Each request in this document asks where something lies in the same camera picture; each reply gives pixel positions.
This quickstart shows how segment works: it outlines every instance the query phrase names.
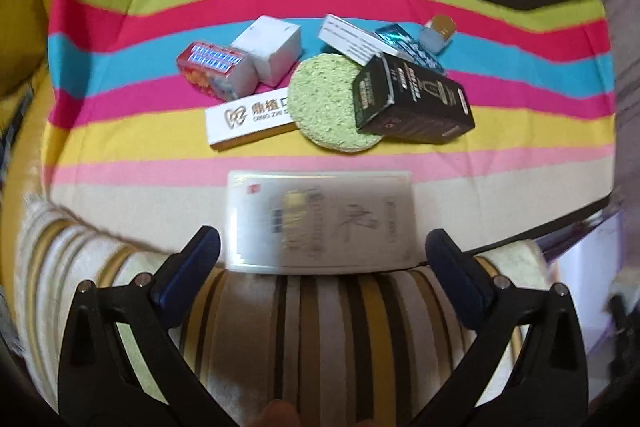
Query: rainbow striped blanket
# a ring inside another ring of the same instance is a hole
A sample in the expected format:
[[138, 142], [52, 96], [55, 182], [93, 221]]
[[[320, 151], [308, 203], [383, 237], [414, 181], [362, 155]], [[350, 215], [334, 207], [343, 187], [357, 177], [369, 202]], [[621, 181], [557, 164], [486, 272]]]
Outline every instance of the rainbow striped blanket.
[[[194, 90], [175, 57], [194, 40], [229, 44], [263, 14], [299, 24], [312, 57], [326, 13], [414, 35], [436, 14], [452, 17], [458, 33], [440, 58], [465, 86], [476, 130], [353, 156], [298, 132], [211, 150], [203, 110], [220, 101]], [[224, 229], [232, 169], [409, 170], [420, 242], [444, 227], [463, 248], [593, 208], [612, 189], [614, 75], [599, 0], [53, 0], [49, 64], [49, 196], [161, 250], [203, 223]]]

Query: black box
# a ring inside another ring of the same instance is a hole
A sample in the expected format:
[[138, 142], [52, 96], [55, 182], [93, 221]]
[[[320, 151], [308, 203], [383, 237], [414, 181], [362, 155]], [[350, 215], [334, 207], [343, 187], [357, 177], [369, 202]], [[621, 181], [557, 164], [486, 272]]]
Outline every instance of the black box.
[[352, 90], [361, 132], [443, 144], [476, 126], [459, 83], [399, 57], [373, 57]]

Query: brown striped fabric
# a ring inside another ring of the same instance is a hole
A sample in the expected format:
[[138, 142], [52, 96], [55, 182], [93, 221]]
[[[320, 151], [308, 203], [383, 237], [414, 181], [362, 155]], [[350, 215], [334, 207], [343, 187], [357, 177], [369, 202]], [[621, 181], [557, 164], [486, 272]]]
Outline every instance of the brown striped fabric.
[[[55, 405], [59, 341], [76, 285], [87, 278], [100, 286], [128, 283], [140, 271], [154, 272], [166, 255], [79, 225], [44, 202], [34, 204], [21, 245], [18, 329], [32, 377]], [[519, 285], [523, 276], [513, 266], [526, 265], [524, 279], [542, 285], [545, 275], [538, 270], [534, 277], [531, 269], [539, 266], [537, 253], [513, 248], [479, 262], [490, 274], [508, 267]], [[518, 262], [512, 266], [509, 259]], [[162, 400], [132, 334], [127, 328], [120, 333], [143, 388]], [[393, 427], [406, 425], [437, 393], [472, 336], [428, 267], [340, 277], [259, 276], [217, 267], [172, 338], [240, 425], [282, 398], [295, 404], [305, 427], [349, 427], [364, 419]], [[510, 347], [484, 401], [500, 392], [513, 354]]]

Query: round sponge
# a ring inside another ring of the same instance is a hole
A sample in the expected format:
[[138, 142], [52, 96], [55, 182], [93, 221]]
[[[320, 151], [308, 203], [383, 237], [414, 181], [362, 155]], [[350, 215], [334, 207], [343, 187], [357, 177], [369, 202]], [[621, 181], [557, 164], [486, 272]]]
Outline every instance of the round sponge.
[[300, 62], [293, 73], [287, 108], [300, 132], [316, 145], [360, 152], [382, 139], [356, 130], [351, 83], [359, 72], [348, 58], [324, 53]]

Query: blue stripe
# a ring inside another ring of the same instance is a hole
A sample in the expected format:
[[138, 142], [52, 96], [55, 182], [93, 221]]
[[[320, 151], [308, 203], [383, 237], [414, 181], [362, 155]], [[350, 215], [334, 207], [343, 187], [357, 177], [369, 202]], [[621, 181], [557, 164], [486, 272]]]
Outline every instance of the blue stripe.
[[[317, 38], [322, 19], [288, 19], [302, 27], [303, 58], [322, 52], [324, 42]], [[387, 22], [349, 19], [373, 31]], [[189, 30], [142, 42], [114, 54], [78, 50], [63, 34], [49, 37], [49, 68], [54, 87], [83, 98], [118, 87], [177, 73], [175, 57], [193, 41], [229, 44], [251, 22], [225, 24]], [[420, 26], [402, 23], [416, 36]], [[438, 57], [446, 69], [496, 76], [526, 82], [574, 98], [587, 98], [613, 89], [610, 54], [574, 62], [550, 62], [512, 46], [457, 34]]]

